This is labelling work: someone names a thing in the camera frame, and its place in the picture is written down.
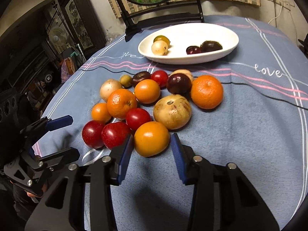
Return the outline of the person's left hand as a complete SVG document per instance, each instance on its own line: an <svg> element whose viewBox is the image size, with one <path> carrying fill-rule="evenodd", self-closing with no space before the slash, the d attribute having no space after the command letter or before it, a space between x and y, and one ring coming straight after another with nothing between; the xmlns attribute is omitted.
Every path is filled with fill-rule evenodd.
<svg viewBox="0 0 308 231"><path fill-rule="evenodd" d="M48 186L46 184L43 185L41 191L42 191L42 194L35 194L35 193L31 193L31 192L28 192L26 191L27 193L27 196L30 197L30 198L42 198L43 194L47 191L48 189Z"/></svg>

